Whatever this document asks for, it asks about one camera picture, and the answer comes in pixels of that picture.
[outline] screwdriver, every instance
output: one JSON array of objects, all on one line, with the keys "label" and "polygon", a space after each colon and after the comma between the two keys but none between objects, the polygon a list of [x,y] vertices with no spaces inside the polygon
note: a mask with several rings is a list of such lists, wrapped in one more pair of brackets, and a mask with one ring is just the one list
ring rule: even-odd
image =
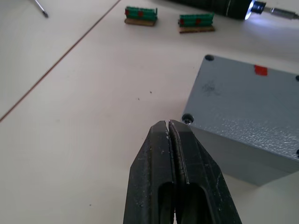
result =
[{"label": "screwdriver", "polygon": [[266,2],[255,1],[253,3],[251,12],[261,14],[262,12],[270,13],[271,15],[278,16],[289,20],[298,20],[299,16],[295,12],[287,11],[280,8],[266,7]]},{"label": "screwdriver", "polygon": [[41,4],[39,4],[39,2],[37,0],[35,0],[36,4],[38,5],[38,7],[40,8],[40,10],[42,11],[43,15],[48,18],[49,15],[46,13],[46,11],[44,10],[44,8],[42,7]]}]

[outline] gray metal enclosure box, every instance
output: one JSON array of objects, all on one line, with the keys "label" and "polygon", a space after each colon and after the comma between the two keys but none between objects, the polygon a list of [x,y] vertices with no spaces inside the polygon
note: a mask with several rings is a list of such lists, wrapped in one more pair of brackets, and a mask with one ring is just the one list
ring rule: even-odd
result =
[{"label": "gray metal enclosure box", "polygon": [[299,170],[296,75],[206,56],[182,121],[224,173],[263,185]]}]

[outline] white table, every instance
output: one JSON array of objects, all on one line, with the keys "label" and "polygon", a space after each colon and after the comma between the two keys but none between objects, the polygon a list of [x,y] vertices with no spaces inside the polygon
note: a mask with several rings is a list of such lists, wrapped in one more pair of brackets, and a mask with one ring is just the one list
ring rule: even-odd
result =
[{"label": "white table", "polygon": [[[125,25],[126,5],[158,7],[157,26]],[[129,167],[151,125],[180,119],[205,54],[298,73],[298,23],[216,16],[215,33],[178,34],[196,12],[122,0],[2,121],[0,223],[122,223]],[[298,223],[299,173],[225,178],[244,224]]]},{"label": "white table", "polygon": [[117,0],[0,1],[0,118]]}]

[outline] screw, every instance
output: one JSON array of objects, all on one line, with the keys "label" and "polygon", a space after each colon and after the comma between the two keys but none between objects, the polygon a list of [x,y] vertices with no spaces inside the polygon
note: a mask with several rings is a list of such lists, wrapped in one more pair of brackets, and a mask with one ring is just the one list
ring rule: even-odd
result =
[{"label": "screw", "polygon": [[214,60],[214,56],[213,56],[213,55],[206,55],[206,56],[205,56],[205,59],[206,59],[207,61],[213,61],[213,60]]},{"label": "screw", "polygon": [[191,114],[188,114],[188,113],[185,113],[183,116],[182,116],[182,121],[187,124],[187,125],[190,125],[193,123],[194,121],[194,118]]}]

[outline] red sticker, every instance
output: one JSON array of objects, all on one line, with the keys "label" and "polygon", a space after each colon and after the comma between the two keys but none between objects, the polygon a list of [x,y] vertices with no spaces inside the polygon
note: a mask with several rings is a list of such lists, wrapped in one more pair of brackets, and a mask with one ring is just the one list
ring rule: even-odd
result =
[{"label": "red sticker", "polygon": [[195,24],[198,25],[201,23],[201,19],[196,19]]},{"label": "red sticker", "polygon": [[267,76],[268,75],[268,68],[255,65],[254,72],[259,76]]}]

